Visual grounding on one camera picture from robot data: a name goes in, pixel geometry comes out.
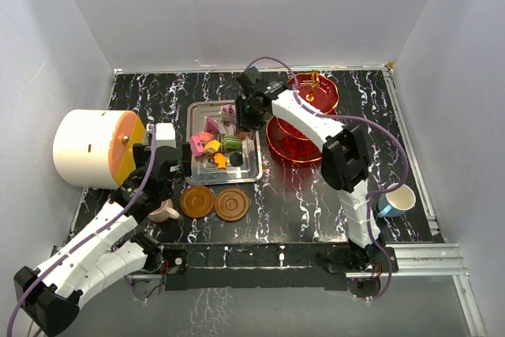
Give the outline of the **pink roll cake top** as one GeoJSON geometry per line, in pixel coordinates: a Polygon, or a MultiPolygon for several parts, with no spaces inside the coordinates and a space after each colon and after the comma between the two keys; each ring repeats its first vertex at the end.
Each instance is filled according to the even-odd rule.
{"type": "Polygon", "coordinates": [[[233,104],[222,106],[219,113],[223,122],[228,122],[234,125],[237,123],[235,106],[233,104]]]}

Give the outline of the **red three-tier cake stand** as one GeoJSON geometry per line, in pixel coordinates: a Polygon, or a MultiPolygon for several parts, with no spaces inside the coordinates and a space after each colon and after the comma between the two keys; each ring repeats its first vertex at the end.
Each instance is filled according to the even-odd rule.
{"type": "MultiPolygon", "coordinates": [[[[339,92],[334,81],[318,70],[297,73],[298,89],[304,101],[321,111],[322,114],[336,115],[339,92]]],[[[318,163],[322,154],[301,131],[277,117],[267,124],[266,136],[271,154],[297,164],[318,163]]]]}

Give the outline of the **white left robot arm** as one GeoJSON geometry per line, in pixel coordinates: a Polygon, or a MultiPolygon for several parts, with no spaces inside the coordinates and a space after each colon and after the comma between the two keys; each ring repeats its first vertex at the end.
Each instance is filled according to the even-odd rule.
{"type": "Polygon", "coordinates": [[[191,173],[187,144],[134,147],[144,162],[110,195],[96,217],[70,242],[36,268],[22,267],[13,277],[17,304],[7,335],[23,310],[48,336],[62,333],[80,309],[108,286],[136,271],[162,267],[159,244],[146,234],[131,234],[174,193],[174,184],[191,173]],[[131,235],[127,241],[125,235],[131,235]]]}

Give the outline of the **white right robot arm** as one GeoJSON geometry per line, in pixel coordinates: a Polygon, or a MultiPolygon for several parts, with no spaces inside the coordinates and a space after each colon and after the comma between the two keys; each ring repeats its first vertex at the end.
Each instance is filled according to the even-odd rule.
{"type": "Polygon", "coordinates": [[[370,159],[360,127],[352,129],[310,105],[297,85],[270,81],[254,66],[237,77],[242,95],[235,100],[239,131],[257,131],[266,115],[282,119],[305,135],[322,155],[320,172],[337,191],[346,216],[353,265],[370,271],[380,262],[381,232],[368,209],[370,159]]]}

